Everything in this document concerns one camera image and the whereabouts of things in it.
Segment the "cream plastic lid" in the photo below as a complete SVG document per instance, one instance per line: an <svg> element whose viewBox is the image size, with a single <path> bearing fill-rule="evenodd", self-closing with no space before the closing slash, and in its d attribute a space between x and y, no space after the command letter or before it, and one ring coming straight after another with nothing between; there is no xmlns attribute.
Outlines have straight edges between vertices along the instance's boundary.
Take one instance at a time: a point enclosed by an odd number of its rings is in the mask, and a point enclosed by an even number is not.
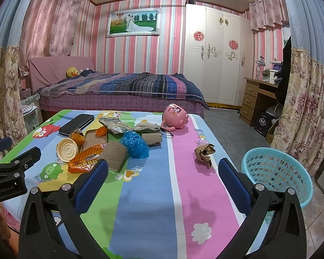
<svg viewBox="0 0 324 259"><path fill-rule="evenodd" d="M64 138L57 144L57 155L65 163L78 154L78 145L71 138Z"/></svg>

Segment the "orange snack wrapper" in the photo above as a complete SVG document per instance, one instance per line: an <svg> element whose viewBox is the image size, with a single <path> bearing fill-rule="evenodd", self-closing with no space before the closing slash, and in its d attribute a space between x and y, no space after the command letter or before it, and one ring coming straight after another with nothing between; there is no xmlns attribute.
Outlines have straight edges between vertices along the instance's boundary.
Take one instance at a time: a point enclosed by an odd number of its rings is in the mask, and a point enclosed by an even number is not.
<svg viewBox="0 0 324 259"><path fill-rule="evenodd" d="M78 153L72 160L69 161L68 171L72 174L90 172L94 165L97 164L99 156L104 150L105 146L106 143L97 144Z"/></svg>

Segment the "turquoise plastic laundry basket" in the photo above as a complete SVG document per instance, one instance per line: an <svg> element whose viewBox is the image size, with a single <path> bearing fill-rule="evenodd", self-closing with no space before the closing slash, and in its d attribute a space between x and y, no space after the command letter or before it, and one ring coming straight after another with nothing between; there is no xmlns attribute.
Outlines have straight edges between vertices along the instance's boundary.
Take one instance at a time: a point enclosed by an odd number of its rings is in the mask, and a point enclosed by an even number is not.
<svg viewBox="0 0 324 259"><path fill-rule="evenodd" d="M313 196L313 183L308 171L292 156L269 147L253 148L245 153L241 171L254 184L263 184L270 191L295 190L301 208Z"/></svg>

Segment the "orange plastic cap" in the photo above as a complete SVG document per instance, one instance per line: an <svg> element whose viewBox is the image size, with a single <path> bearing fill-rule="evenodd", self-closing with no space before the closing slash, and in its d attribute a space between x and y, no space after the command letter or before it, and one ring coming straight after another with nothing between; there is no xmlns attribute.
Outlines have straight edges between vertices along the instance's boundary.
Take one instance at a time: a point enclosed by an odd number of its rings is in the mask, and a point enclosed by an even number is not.
<svg viewBox="0 0 324 259"><path fill-rule="evenodd" d="M95 135L98 137L104 137L107 135L107 133L108 133L108 128L106 126L101 126L96 130Z"/></svg>

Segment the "brown cardboard piece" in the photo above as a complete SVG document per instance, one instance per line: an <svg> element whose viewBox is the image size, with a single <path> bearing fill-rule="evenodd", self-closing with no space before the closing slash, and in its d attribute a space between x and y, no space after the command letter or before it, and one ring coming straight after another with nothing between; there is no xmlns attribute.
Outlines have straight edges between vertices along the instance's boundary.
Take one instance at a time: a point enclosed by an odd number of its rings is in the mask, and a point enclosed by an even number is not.
<svg viewBox="0 0 324 259"><path fill-rule="evenodd" d="M106 144L98 159L105 160L111 171L119 172L127 156L127 148L116 140Z"/></svg>

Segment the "grey printed foil packet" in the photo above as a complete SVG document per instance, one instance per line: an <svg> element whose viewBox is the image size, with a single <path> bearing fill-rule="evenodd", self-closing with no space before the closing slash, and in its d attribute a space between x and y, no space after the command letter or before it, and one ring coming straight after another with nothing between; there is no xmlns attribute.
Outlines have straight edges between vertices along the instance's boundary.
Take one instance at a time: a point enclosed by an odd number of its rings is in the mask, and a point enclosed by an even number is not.
<svg viewBox="0 0 324 259"><path fill-rule="evenodd" d="M114 134L121 134L127 131L132 131L133 128L119 119L100 117L99 122L106 126L108 130Z"/></svg>

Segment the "blue plastic bag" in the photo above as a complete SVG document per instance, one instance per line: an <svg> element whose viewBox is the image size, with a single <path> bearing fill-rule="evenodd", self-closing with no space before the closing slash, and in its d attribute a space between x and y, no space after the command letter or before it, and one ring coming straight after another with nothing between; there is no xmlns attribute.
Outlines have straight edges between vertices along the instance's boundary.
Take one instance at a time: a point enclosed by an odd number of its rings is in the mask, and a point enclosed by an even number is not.
<svg viewBox="0 0 324 259"><path fill-rule="evenodd" d="M127 148L131 158L147 158L149 156L149 146L135 131L124 132L120 143Z"/></svg>

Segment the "brown paper ball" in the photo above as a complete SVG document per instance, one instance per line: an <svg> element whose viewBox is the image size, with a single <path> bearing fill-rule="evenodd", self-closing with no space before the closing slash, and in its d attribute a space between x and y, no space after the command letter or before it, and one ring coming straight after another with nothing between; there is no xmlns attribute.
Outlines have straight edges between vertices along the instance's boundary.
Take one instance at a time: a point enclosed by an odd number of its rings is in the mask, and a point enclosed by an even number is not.
<svg viewBox="0 0 324 259"><path fill-rule="evenodd" d="M212 161L210 155L215 153L215 146L213 144L203 144L198 146L194 150L196 160L206 166L208 169L212 167Z"/></svg>

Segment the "brown paper wad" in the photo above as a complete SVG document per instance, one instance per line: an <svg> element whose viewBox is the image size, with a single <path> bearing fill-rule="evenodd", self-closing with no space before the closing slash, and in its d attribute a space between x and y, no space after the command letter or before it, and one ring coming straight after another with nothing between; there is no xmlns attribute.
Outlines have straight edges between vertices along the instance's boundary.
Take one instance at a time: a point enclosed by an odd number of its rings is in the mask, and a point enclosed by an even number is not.
<svg viewBox="0 0 324 259"><path fill-rule="evenodd" d="M85 142L85 135L80 129L76 129L73 132L70 133L70 139L72 139L78 147L81 147L84 145Z"/></svg>

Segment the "floral curtain left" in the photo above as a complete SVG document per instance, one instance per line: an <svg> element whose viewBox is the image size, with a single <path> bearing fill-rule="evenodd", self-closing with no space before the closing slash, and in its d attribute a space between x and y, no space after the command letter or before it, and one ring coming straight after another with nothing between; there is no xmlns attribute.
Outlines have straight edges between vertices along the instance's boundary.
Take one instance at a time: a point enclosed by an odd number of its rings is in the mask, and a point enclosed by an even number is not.
<svg viewBox="0 0 324 259"><path fill-rule="evenodd" d="M21 111L19 42L31 0L4 0L0 6L0 139L14 145L27 135Z"/></svg>

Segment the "floral curtain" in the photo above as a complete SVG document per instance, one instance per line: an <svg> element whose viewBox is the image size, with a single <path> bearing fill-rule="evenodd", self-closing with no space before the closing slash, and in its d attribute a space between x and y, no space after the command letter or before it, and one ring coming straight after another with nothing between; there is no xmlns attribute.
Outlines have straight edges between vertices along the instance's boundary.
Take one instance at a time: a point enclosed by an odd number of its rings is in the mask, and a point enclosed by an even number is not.
<svg viewBox="0 0 324 259"><path fill-rule="evenodd" d="M0 6L0 139L14 145L27 135L21 111L19 42L31 0L4 0Z"/></svg>
<svg viewBox="0 0 324 259"><path fill-rule="evenodd" d="M315 175L324 159L324 0L286 0L291 69L271 147Z"/></svg>

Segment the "white bedside stool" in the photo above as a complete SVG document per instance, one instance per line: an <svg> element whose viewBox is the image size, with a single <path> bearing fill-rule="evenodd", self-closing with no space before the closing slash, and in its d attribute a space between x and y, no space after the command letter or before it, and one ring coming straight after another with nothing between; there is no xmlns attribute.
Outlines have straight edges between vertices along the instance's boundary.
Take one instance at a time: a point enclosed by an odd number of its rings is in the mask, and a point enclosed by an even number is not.
<svg viewBox="0 0 324 259"><path fill-rule="evenodd" d="M34 94L22 100L21 110L28 134L43 123L39 94Z"/></svg>

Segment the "black rectangular case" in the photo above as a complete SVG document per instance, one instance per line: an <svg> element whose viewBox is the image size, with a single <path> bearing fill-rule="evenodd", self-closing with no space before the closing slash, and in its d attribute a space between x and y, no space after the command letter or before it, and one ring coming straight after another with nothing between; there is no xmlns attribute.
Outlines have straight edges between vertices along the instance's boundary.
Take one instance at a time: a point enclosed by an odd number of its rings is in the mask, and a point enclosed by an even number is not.
<svg viewBox="0 0 324 259"><path fill-rule="evenodd" d="M80 114L59 129L59 134L69 136L76 129L82 130L94 121L94 115Z"/></svg>

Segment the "brown rectangular tray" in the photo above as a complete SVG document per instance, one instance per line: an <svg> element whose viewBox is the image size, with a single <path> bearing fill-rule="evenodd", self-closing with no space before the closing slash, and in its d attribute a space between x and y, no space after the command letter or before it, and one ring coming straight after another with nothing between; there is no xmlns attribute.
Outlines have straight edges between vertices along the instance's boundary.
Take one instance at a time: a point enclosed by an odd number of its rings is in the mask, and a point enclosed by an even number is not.
<svg viewBox="0 0 324 259"><path fill-rule="evenodd" d="M96 130L88 130L85 133L85 142L82 146L82 150L86 150L92 146L96 146L98 144L106 144L108 142L107 135L98 136L96 134Z"/></svg>

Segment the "bed with plaid quilt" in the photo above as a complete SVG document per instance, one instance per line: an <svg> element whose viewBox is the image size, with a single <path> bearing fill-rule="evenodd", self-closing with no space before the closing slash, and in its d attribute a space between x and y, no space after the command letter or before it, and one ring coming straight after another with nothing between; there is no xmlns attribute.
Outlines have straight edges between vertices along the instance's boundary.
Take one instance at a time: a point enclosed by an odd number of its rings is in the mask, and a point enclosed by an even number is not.
<svg viewBox="0 0 324 259"><path fill-rule="evenodd" d="M114 73L94 70L90 57L34 57L28 60L31 89L49 112L63 109L163 112L175 103L188 113L204 115L202 92L183 74ZM75 67L80 75L66 77Z"/></svg>

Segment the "yellow duck plush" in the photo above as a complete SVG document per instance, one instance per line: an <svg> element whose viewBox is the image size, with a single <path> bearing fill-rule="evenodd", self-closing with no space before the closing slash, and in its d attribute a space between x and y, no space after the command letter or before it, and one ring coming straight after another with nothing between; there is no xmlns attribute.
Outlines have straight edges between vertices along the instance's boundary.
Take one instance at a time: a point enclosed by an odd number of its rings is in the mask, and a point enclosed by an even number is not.
<svg viewBox="0 0 324 259"><path fill-rule="evenodd" d="M75 67L70 67L66 71L67 78L73 78L80 75L80 72Z"/></svg>

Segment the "floral curtain right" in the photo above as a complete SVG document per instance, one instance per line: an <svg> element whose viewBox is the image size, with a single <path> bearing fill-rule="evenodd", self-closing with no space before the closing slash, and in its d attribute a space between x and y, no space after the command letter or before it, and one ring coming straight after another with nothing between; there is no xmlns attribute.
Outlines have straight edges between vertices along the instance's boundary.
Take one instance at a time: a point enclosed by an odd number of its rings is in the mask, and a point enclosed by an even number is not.
<svg viewBox="0 0 324 259"><path fill-rule="evenodd" d="M291 69L271 147L315 175L324 159L324 0L286 0Z"/></svg>

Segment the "black box under desk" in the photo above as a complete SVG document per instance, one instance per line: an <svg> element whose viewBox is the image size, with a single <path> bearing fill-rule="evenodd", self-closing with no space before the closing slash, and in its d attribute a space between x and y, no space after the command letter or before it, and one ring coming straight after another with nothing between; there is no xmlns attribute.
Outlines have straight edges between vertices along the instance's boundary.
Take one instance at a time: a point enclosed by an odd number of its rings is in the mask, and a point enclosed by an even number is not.
<svg viewBox="0 0 324 259"><path fill-rule="evenodd" d="M269 113L259 112L254 126L254 130L256 130L263 137L266 137L269 129L273 125L273 119L275 119L275 117L270 115Z"/></svg>

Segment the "pink window curtain left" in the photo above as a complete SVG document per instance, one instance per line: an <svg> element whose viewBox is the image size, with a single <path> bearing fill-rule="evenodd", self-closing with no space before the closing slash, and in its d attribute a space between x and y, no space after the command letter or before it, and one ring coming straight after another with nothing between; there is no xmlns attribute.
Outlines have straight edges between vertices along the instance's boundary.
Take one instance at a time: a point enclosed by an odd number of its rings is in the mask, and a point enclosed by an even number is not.
<svg viewBox="0 0 324 259"><path fill-rule="evenodd" d="M19 44L19 70L34 57L69 56L83 0L31 0Z"/></svg>

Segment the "wooden desk with drawers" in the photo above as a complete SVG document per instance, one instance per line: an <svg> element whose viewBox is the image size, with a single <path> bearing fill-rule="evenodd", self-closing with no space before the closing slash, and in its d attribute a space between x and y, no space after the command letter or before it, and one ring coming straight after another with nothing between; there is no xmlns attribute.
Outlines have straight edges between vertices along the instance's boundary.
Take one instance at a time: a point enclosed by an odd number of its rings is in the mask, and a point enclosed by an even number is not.
<svg viewBox="0 0 324 259"><path fill-rule="evenodd" d="M245 80L245 93L239 117L250 127L254 127L259 113L277 104L275 92L278 86L247 77Z"/></svg>

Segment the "pink piggy bank mug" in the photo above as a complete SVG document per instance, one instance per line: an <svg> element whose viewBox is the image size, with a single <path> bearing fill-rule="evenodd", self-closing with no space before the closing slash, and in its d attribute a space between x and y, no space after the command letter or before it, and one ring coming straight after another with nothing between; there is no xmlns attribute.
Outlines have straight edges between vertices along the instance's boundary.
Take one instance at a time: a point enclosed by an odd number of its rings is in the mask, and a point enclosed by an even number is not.
<svg viewBox="0 0 324 259"><path fill-rule="evenodd" d="M182 129L188 123L189 115L180 106L169 104L162 114L161 128L173 132Z"/></svg>

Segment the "desk lamp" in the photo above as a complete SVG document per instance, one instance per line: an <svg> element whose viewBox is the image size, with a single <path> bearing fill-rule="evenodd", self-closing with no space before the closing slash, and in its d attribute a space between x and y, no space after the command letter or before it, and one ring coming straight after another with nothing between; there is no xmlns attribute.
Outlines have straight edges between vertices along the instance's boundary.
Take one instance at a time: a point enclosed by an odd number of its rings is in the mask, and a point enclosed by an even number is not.
<svg viewBox="0 0 324 259"><path fill-rule="evenodd" d="M255 63L257 65L256 79L260 80L262 69L264 69L266 66L265 58L263 56L259 56L258 59L255 61Z"/></svg>

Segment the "framed wedding photo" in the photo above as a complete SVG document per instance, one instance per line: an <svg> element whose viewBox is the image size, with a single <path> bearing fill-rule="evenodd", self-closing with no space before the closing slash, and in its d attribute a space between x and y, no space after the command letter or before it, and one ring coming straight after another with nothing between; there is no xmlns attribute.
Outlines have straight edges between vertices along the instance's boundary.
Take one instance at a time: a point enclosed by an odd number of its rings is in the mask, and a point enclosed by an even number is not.
<svg viewBox="0 0 324 259"><path fill-rule="evenodd" d="M159 36L161 8L113 11L108 15L106 37Z"/></svg>

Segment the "white wardrobe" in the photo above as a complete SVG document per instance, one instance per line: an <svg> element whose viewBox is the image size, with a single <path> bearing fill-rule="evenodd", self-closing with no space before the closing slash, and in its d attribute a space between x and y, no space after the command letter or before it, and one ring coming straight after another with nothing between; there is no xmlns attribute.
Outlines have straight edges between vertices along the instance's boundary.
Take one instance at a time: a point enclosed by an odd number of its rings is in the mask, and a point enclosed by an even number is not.
<svg viewBox="0 0 324 259"><path fill-rule="evenodd" d="M218 9L188 4L183 74L206 102L241 106L253 73L250 21Z"/></svg>

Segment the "pink valance curtain right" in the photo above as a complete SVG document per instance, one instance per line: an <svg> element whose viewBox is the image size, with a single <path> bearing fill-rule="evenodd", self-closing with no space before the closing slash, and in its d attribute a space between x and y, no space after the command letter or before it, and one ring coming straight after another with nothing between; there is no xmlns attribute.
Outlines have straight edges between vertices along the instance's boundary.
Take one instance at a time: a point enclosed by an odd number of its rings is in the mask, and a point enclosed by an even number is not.
<svg viewBox="0 0 324 259"><path fill-rule="evenodd" d="M255 0L249 3L251 30L289 24L286 0Z"/></svg>

